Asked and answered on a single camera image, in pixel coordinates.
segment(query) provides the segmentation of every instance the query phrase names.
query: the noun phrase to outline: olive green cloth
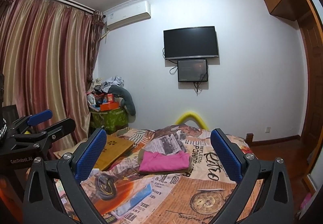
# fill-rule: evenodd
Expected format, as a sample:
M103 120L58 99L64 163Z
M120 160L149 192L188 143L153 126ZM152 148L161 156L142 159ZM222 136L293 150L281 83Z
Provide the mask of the olive green cloth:
M143 148L140 149L140 151L138 153L138 164L141 164L141 162L143 161L143 154L145 152L149 152L149 151L146 151ZM143 172L143 171L139 171L139 173L140 174L147 174L147 175L151 175L151 174L154 174L154 175L157 175L157 174L158 175L168 175L168 174L173 174L173 173L189 173L191 171L191 169L192 169L192 157L190 156L188 168L179 169L179 170L173 170L173 171L158 171L158 172Z
M108 135L128 126L128 115L123 108L102 112L91 111L90 126L103 129Z

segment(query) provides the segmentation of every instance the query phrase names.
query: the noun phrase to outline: blue textured pad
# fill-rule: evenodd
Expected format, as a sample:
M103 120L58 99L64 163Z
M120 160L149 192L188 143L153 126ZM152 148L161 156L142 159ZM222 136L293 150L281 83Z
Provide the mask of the blue textured pad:
M42 122L45 122L45 121L51 119L52 117L53 117L53 112L51 110L47 109L45 111L42 111L38 114L31 116L28 119L27 124L29 126L36 126Z
M97 159L107 142L107 133L101 129L87 146L82 156L76 163L75 179L78 183L88 179Z
M242 180L241 164L215 129L211 133L211 145L230 180L239 183Z

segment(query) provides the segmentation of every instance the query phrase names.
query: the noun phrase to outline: green storage box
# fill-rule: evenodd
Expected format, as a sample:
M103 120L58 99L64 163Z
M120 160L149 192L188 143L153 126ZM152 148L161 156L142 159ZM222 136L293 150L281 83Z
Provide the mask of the green storage box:
M128 115L123 108L96 112L91 110L90 127L96 129L103 126L107 134L112 134L117 130L128 126Z

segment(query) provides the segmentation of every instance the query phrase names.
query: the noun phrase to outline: pink object on floor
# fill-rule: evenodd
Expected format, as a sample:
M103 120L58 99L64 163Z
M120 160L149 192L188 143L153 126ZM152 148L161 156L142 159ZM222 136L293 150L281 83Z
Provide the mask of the pink object on floor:
M158 152L145 151L140 164L141 172L175 171L189 167L190 154L179 151L174 155L163 155Z
M305 207L305 205L310 201L311 197L312 197L311 193L308 193L306 195L306 197L304 198L304 200L303 200L303 202L301 204L301 209L303 209Z

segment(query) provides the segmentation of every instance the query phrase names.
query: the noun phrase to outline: yellow foam tube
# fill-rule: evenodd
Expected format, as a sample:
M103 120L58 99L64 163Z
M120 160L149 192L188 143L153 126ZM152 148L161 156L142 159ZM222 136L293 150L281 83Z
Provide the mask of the yellow foam tube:
M189 117L193 117L197 121L197 123L200 126L200 128L205 129L205 130L209 130L209 128L207 127L207 125L205 124L205 122L202 120L202 118L197 113L192 112L192 111L186 112L186 113L182 114L180 116L180 118L177 119L177 121L175 122L175 124L178 125L178 124L182 123L185 119L187 119Z

